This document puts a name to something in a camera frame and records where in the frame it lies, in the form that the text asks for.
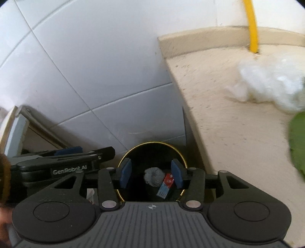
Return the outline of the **person's hand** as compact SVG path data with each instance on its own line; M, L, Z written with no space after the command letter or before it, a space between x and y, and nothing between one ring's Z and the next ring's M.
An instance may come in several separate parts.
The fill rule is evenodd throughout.
M1 247L11 247L7 226L12 223L12 208L7 206L10 194L11 164L1 154Z

